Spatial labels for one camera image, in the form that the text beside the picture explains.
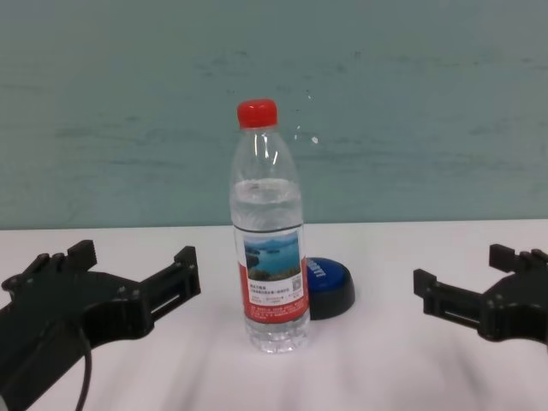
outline table surface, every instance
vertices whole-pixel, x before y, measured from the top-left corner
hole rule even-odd
[[[4,231],[0,280],[82,239],[95,241],[98,270],[135,280],[196,246],[202,294],[148,337],[93,350],[86,411],[546,408],[546,347],[486,342],[422,314],[412,272],[483,291],[501,277],[487,265],[488,246],[548,250],[548,221],[318,224],[305,233],[308,255],[350,269],[356,303],[313,322],[308,346],[291,354],[262,354],[247,342],[230,227]],[[0,306],[8,301],[1,293]],[[83,361],[31,409],[74,409],[82,375]]]

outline wall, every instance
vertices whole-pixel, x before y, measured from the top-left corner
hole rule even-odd
[[[308,222],[548,217],[542,0],[3,0],[0,227],[229,222],[272,97]]]

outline water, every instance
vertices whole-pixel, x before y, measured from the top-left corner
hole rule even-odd
[[[259,264],[254,267],[256,270],[284,271],[300,263],[299,248],[291,244],[279,247],[277,253],[259,250],[257,257]]]
[[[299,185],[284,179],[237,182],[232,187],[230,210],[234,226],[248,231],[270,231],[302,225]],[[257,267],[272,267],[274,255],[269,255],[265,250],[259,252],[259,261],[261,258],[263,260]],[[288,258],[277,259],[281,261],[278,264],[295,259],[291,255],[294,252],[294,247],[280,247],[280,253],[285,253]],[[246,328],[254,346],[267,353],[282,353],[298,348],[307,340],[309,321],[310,313],[306,310],[298,319],[281,324],[264,324],[246,317]]]

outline water bottle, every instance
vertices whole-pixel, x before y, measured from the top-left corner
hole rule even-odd
[[[247,334],[267,353],[307,340],[310,313],[301,189],[269,99],[238,106],[242,137],[230,180],[230,214]]]

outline blue bottle cap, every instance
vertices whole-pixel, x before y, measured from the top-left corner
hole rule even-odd
[[[332,259],[307,259],[310,319],[330,319],[354,304],[354,283],[350,271]]]

